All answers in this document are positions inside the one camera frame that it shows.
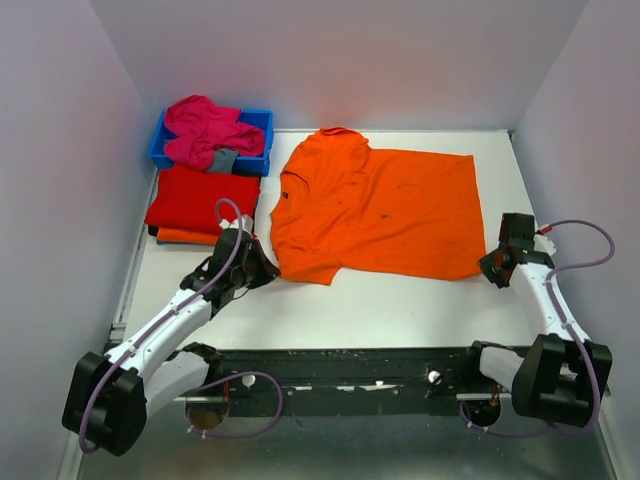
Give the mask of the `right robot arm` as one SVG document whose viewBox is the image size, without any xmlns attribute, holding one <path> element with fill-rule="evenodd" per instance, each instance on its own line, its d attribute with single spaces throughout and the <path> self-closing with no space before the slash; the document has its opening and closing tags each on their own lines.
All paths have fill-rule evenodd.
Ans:
<svg viewBox="0 0 640 480">
<path fill-rule="evenodd" d="M 571 313 L 557 281 L 564 267 L 536 246 L 537 238 L 554 227 L 537 227 L 528 214 L 503 215 L 498 246 L 478 265 L 491 284 L 514 291 L 535 340 L 524 355 L 503 345 L 476 343 L 478 357 L 461 365 L 460 379 L 474 392 L 497 383 L 510 393 L 520 416 L 589 431 L 599 417 L 613 358 Z"/>
</svg>

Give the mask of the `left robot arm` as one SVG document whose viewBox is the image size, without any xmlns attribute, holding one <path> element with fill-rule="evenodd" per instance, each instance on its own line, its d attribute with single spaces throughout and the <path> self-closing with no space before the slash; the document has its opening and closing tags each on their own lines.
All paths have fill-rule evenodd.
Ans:
<svg viewBox="0 0 640 480">
<path fill-rule="evenodd" d="M 103 354 L 77 362 L 62 425 L 82 452 L 121 456 L 149 417 L 185 393 L 230 397 L 237 374 L 224 375 L 220 353 L 183 342 L 231 303 L 239 290 L 273 282 L 280 272 L 257 238 L 240 227 L 223 231 L 213 252 L 180 282 L 168 304 L 137 333 Z"/>
</svg>

